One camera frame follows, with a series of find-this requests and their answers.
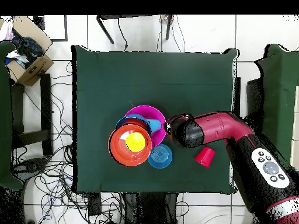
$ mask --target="metal table leg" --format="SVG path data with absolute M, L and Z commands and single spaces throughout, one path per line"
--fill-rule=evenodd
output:
M 171 19 L 172 19 L 173 15 L 168 15 L 168 19 L 167 19 L 167 30 L 166 30 L 166 40 L 168 40 L 169 38 L 169 31 L 171 29 Z
M 111 44 L 114 44 L 114 41 L 112 40 L 112 38 L 111 38 L 110 34 L 108 33 L 107 29 L 104 27 L 104 24 L 102 23 L 99 15 L 96 16 L 96 20 L 98 21 L 99 25 L 103 29 L 103 31 L 104 31 L 105 35 L 107 36 L 107 38 L 110 40 Z

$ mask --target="pink bowl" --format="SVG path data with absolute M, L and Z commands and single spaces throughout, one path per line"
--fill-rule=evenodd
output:
M 161 129 L 159 131 L 156 131 L 152 134 L 152 145 L 153 147 L 158 146 L 163 139 L 165 138 L 166 132 L 164 131 L 163 125 L 166 122 L 165 117 L 163 114 L 155 107 L 147 106 L 147 105 L 141 105 L 132 108 L 130 111 L 126 113 L 125 116 L 129 114 L 139 114 L 147 119 L 152 120 L 159 120 L 161 122 Z

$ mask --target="cardboard box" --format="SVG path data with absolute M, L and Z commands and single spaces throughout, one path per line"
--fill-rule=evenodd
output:
M 0 19 L 0 28 L 4 20 Z M 15 29 L 22 37 L 30 37 L 41 46 L 45 53 L 52 45 L 51 39 L 36 26 L 27 16 L 17 16 L 13 20 L 13 29 Z M 52 65 L 53 61 L 45 54 L 38 57 L 28 69 L 22 68 L 15 60 L 11 61 L 7 67 L 11 69 L 10 75 L 15 82 L 19 82 L 26 86 L 34 85 L 42 74 L 44 74 Z

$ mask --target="orange bowl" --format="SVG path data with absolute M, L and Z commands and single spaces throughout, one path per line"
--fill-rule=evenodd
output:
M 139 152 L 129 150 L 126 145 L 128 135 L 139 132 L 145 139 L 145 147 Z M 125 124 L 113 131 L 108 140 L 108 150 L 111 157 L 118 163 L 133 167 L 145 162 L 152 150 L 151 137 L 142 127 L 134 124 Z

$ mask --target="red cup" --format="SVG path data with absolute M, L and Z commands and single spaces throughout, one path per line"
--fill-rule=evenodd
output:
M 195 161 L 205 166 L 206 168 L 210 167 L 215 151 L 209 147 L 204 147 L 200 153 L 195 157 Z

